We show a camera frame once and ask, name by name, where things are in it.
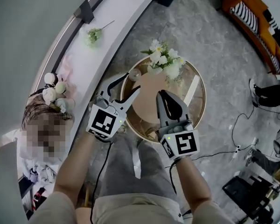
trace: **striped pillow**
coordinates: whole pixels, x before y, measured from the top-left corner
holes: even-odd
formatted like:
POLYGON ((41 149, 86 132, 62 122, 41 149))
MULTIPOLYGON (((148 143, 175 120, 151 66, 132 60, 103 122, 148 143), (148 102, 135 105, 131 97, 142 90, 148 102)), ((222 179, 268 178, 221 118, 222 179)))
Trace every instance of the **striped pillow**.
POLYGON ((235 7, 231 7, 231 12, 249 26, 254 33, 258 33, 257 17, 251 12, 245 3, 240 2, 235 7))

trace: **person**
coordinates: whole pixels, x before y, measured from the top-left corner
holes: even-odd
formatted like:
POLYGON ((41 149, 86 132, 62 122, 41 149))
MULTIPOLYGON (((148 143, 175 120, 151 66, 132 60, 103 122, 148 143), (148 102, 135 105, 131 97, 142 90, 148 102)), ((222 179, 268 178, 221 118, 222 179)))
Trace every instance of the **person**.
POLYGON ((253 79, 250 79, 249 88, 253 97, 254 106, 277 107, 280 105, 280 84, 260 88, 255 84, 253 79))
POLYGON ((270 176, 280 182, 280 161, 274 162, 269 160, 264 154, 253 147, 245 155, 246 166, 251 163, 256 163, 263 170, 265 170, 270 176))
MULTIPOLYGON (((132 145, 117 135, 110 150, 99 197, 93 207, 94 224, 183 223, 173 186, 156 150, 146 142, 139 151, 141 177, 135 177, 132 145)), ((90 133, 74 145, 60 167, 53 193, 30 218, 29 224, 74 224, 78 193, 83 185, 95 137, 90 133)), ((212 201, 210 188, 190 158, 176 163, 194 224, 232 224, 212 201)))

